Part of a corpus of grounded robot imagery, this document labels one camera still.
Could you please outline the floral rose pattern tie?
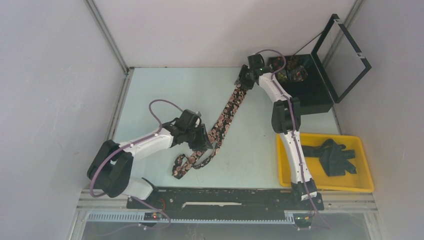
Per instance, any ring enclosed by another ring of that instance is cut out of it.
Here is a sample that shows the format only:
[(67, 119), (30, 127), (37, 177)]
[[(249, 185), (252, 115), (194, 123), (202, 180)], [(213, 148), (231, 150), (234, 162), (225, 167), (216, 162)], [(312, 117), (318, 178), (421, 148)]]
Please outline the floral rose pattern tie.
[(190, 156), (180, 154), (174, 161), (172, 168), (172, 176), (181, 179), (191, 169), (199, 170), (209, 164), (212, 159), (220, 151), (223, 141), (230, 129), (231, 123), (243, 103), (247, 90), (237, 84), (225, 105), (223, 111), (219, 115), (214, 126), (208, 132), (207, 136), (212, 143), (212, 152), (205, 159), (201, 159), (206, 153), (205, 150), (194, 151)]

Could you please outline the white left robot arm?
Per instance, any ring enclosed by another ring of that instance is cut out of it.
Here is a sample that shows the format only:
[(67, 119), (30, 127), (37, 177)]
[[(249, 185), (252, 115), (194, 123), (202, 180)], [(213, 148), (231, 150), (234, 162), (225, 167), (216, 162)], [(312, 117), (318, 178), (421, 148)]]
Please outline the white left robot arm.
[(105, 141), (87, 170), (91, 196), (115, 198), (126, 195), (138, 198), (145, 208), (153, 208), (158, 202), (155, 186), (144, 177), (132, 175), (133, 163), (183, 143), (193, 151), (212, 148), (201, 114), (189, 109), (139, 138), (121, 143), (111, 139)]

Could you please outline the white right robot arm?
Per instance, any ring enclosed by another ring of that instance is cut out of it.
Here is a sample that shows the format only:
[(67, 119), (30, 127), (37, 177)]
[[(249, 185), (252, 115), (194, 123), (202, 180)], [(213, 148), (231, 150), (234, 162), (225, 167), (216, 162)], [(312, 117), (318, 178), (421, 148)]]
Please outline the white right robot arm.
[(236, 83), (246, 90), (258, 85), (273, 103), (271, 126), (285, 147), (293, 192), (290, 201), (295, 208), (304, 209), (318, 193), (301, 145), (300, 100), (283, 89), (260, 53), (247, 59), (248, 65), (242, 66)]

